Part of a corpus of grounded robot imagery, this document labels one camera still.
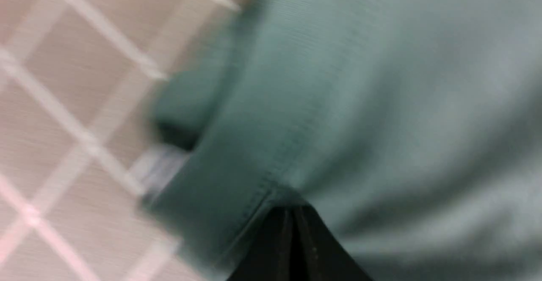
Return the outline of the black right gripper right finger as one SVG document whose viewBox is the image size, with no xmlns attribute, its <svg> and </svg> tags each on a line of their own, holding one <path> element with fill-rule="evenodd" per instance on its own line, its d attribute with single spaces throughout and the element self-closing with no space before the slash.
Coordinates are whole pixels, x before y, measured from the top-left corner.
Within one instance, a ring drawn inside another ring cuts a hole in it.
<svg viewBox="0 0 542 281">
<path fill-rule="evenodd" d="M 333 237 L 314 208 L 293 208 L 293 217 L 293 281 L 371 280 Z"/>
</svg>

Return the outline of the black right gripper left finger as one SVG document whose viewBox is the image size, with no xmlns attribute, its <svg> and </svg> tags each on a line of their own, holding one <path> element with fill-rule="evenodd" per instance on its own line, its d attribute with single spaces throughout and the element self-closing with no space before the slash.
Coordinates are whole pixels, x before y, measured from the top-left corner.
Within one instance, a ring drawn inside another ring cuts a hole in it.
<svg viewBox="0 0 542 281">
<path fill-rule="evenodd" d="M 293 216 L 288 208 L 272 209 L 246 256 L 229 281 L 288 281 L 293 243 Z"/>
</svg>

